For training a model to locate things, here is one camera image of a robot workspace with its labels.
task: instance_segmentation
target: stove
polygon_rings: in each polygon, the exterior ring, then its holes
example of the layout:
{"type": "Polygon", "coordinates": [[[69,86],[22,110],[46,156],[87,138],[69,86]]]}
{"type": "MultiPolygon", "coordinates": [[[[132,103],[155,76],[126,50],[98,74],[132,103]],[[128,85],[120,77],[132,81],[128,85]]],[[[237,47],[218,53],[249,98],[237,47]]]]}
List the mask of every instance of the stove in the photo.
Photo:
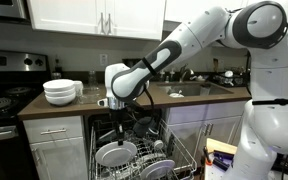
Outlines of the stove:
{"type": "Polygon", "coordinates": [[[0,179],[38,179],[17,114],[50,80],[47,56],[0,51],[0,179]]]}

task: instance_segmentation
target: drawer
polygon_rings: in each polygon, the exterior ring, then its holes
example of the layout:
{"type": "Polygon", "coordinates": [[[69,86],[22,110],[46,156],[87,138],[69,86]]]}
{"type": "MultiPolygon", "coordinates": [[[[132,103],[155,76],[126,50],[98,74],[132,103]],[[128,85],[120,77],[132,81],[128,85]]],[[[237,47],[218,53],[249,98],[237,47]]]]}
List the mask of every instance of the drawer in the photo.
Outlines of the drawer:
{"type": "Polygon", "coordinates": [[[246,101],[203,104],[169,108],[165,111],[167,124],[181,124],[208,119],[241,116],[246,101]]]}
{"type": "Polygon", "coordinates": [[[81,116],[27,120],[24,126],[30,143],[83,137],[81,116]]]}

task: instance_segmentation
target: cabinet handle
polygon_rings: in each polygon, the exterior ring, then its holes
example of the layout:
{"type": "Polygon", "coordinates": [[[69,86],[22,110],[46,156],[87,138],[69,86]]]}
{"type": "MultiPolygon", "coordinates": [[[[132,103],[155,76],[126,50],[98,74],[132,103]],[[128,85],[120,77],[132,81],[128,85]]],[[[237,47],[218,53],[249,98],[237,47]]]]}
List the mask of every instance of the cabinet handle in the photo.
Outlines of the cabinet handle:
{"type": "Polygon", "coordinates": [[[214,124],[210,124],[211,125],[211,127],[210,127],[210,130],[208,131],[208,135],[211,135],[212,134],[212,130],[213,130],[213,125],[214,124]]]}
{"type": "Polygon", "coordinates": [[[111,30],[111,13],[108,14],[108,31],[107,35],[112,35],[112,30],[111,30]]]}
{"type": "Polygon", "coordinates": [[[35,161],[35,164],[38,166],[40,164],[40,156],[37,153],[37,149],[32,149],[33,159],[35,161]]]}
{"type": "Polygon", "coordinates": [[[101,32],[100,32],[100,34],[105,34],[103,13],[101,13],[101,32]]]}
{"type": "Polygon", "coordinates": [[[204,136],[206,136],[207,135],[207,129],[208,129],[208,125],[209,124],[204,124],[204,126],[205,126],[205,130],[204,131],[202,131],[203,132],[203,134],[204,134],[204,136]]]}
{"type": "Polygon", "coordinates": [[[51,131],[51,130],[48,129],[47,131],[41,132],[41,135],[54,134],[54,133],[62,133],[62,132],[66,132],[66,129],[63,128],[63,129],[54,130],[54,131],[51,131]]]}

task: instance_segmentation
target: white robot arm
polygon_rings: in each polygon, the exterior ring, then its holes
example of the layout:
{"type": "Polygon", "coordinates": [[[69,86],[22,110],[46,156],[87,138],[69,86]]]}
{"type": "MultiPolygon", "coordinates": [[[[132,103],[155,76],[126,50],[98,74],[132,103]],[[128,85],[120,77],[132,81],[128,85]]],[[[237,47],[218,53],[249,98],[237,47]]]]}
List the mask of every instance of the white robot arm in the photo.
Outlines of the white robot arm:
{"type": "Polygon", "coordinates": [[[275,2],[260,2],[234,13],[210,8],[183,22],[132,68],[108,66],[109,107],[124,108],[116,104],[133,101],[157,72],[215,41],[247,48],[252,56],[252,100],[245,105],[241,141],[223,179],[268,179],[276,154],[288,154],[288,25],[283,8],[275,2]]]}

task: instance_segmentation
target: kitchen sink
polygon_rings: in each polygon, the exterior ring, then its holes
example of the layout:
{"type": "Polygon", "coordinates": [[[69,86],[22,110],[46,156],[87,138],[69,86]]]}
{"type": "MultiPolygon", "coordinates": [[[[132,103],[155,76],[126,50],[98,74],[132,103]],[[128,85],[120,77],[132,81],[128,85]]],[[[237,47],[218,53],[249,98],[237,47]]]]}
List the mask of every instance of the kitchen sink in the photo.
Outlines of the kitchen sink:
{"type": "Polygon", "coordinates": [[[163,83],[157,84],[168,95],[176,93],[186,96],[205,96],[205,95],[222,95],[233,94],[232,92],[212,83],[183,82],[183,83],[163,83]]]}

